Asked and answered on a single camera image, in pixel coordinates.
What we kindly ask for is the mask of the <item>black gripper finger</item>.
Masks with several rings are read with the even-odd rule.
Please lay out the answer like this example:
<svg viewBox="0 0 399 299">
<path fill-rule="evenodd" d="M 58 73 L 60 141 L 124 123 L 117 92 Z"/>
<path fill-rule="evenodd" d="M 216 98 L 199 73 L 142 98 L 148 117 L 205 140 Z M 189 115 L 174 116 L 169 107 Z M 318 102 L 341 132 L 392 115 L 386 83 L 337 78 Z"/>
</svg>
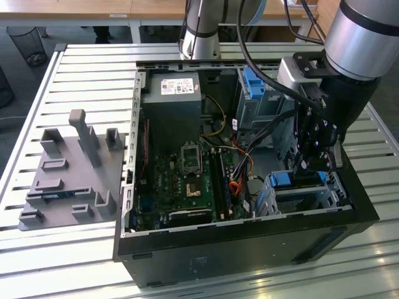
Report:
<svg viewBox="0 0 399 299">
<path fill-rule="evenodd" d="M 310 176 L 308 158 L 319 127 L 315 121 L 316 113 L 305 105 L 297 105 L 294 117 L 294 136 L 297 140 L 297 154 L 294 161 L 294 175 L 300 178 Z"/>
<path fill-rule="evenodd" d="M 320 126 L 309 151 L 309 170 L 332 172 L 343 167 L 343 149 L 335 125 Z"/>
</svg>

